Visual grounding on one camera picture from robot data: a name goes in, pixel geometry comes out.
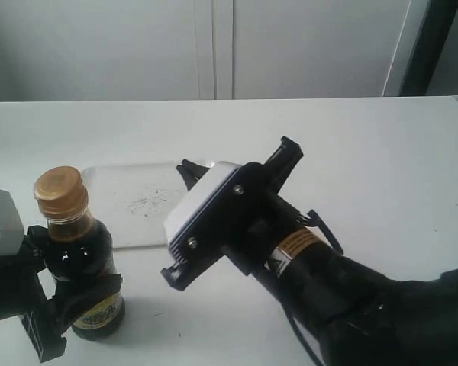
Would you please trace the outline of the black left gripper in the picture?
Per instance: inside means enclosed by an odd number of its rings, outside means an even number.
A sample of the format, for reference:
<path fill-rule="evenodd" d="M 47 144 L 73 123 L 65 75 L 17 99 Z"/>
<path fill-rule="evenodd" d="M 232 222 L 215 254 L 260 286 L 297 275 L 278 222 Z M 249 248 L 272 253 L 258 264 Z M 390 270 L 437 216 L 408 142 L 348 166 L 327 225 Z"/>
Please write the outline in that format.
<path fill-rule="evenodd" d="M 64 355 L 72 329 L 80 338 L 107 338 L 123 321 L 121 276 L 87 281 L 58 281 L 48 299 L 38 273 L 45 269 L 47 228 L 29 226 L 15 255 L 0 256 L 0 320 L 17 316 L 40 361 Z"/>

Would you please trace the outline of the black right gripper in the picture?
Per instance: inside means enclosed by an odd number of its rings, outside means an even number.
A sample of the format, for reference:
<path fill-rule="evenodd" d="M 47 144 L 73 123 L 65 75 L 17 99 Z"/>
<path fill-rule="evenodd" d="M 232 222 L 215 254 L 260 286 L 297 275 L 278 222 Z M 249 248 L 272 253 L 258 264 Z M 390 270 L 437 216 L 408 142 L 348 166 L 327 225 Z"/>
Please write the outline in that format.
<path fill-rule="evenodd" d="M 182 253 L 186 262 L 174 260 L 161 275 L 170 287 L 183 291 L 221 257 L 227 256 L 244 274 L 248 275 L 266 260 L 267 249 L 248 242 L 252 227 L 278 216 L 278 193 L 290 173 L 303 157 L 296 142 L 284 136 L 276 151 L 261 164 L 241 165 L 232 179 L 202 211 L 185 235 Z M 210 170 L 183 159 L 176 171 L 187 191 Z"/>

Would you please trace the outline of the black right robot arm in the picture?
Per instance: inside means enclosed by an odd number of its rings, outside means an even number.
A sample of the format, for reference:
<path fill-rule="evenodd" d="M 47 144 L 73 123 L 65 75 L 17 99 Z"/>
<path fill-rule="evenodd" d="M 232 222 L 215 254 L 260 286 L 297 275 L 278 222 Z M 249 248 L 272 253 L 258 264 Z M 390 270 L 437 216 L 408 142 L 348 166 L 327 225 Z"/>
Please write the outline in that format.
<path fill-rule="evenodd" d="M 287 137 L 264 163 L 183 160 L 187 195 L 164 223 L 183 291 L 221 258 L 281 304 L 296 337 L 319 344 L 317 365 L 458 365 L 458 269 L 397 281 L 345 256 L 326 223 L 279 194 L 302 158 Z"/>

